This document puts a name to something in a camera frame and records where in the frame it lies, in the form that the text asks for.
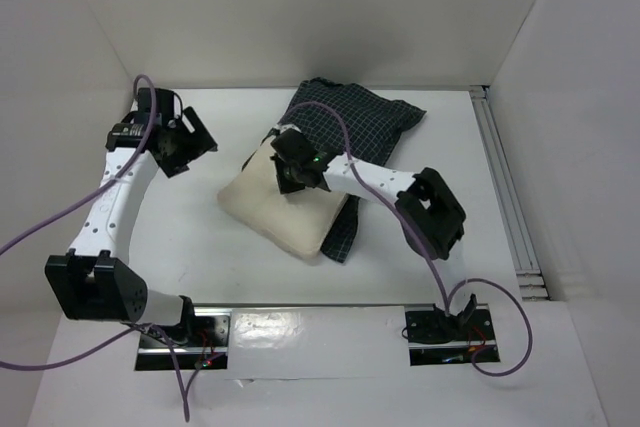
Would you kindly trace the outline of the cream pillow with bear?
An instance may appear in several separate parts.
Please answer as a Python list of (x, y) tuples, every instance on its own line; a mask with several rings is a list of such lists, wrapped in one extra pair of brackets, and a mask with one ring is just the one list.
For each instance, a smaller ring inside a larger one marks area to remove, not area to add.
[(221, 209), (285, 252), (316, 258), (347, 196), (322, 189), (281, 194), (269, 136), (244, 169), (217, 194)]

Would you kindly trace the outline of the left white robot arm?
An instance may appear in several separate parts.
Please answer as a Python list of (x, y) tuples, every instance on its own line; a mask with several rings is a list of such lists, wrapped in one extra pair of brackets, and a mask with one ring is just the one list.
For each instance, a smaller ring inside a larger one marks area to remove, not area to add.
[(142, 88), (135, 101), (107, 135), (100, 193), (83, 227), (65, 254), (48, 258), (44, 272), (68, 319), (154, 324), (184, 346), (197, 334), (191, 299), (150, 289), (129, 264), (130, 243), (156, 173), (182, 174), (217, 144), (176, 92)]

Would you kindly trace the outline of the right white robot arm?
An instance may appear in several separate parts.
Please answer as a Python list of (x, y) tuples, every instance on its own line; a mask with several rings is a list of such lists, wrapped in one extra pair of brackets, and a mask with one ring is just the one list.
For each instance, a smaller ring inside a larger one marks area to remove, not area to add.
[(282, 195), (307, 189), (338, 192), (380, 204), (398, 220), (408, 246), (422, 257), (444, 302), (432, 317), (408, 326), (405, 338), (442, 345), (460, 338), (471, 326), (477, 306), (450, 305), (435, 262), (447, 260), (464, 235), (466, 213), (440, 173), (390, 170), (353, 157), (347, 151), (318, 150), (297, 129), (282, 129), (270, 142), (276, 179)]

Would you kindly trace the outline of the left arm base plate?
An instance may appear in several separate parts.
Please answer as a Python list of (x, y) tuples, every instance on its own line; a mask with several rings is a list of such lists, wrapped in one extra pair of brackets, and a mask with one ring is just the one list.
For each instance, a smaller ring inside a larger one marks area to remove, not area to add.
[[(228, 367), (232, 309), (195, 305), (186, 322), (162, 326), (182, 370), (222, 371)], [(156, 330), (140, 335), (136, 371), (174, 369), (172, 354), (164, 337)]]

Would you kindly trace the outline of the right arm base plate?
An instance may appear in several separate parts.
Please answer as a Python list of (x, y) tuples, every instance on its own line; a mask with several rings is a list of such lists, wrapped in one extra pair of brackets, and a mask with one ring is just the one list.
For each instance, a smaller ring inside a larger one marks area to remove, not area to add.
[(406, 306), (401, 336), (408, 344), (412, 367), (470, 364), (474, 354), (478, 364), (500, 360), (486, 305), (477, 307), (462, 327), (446, 325), (444, 315), (433, 305)]

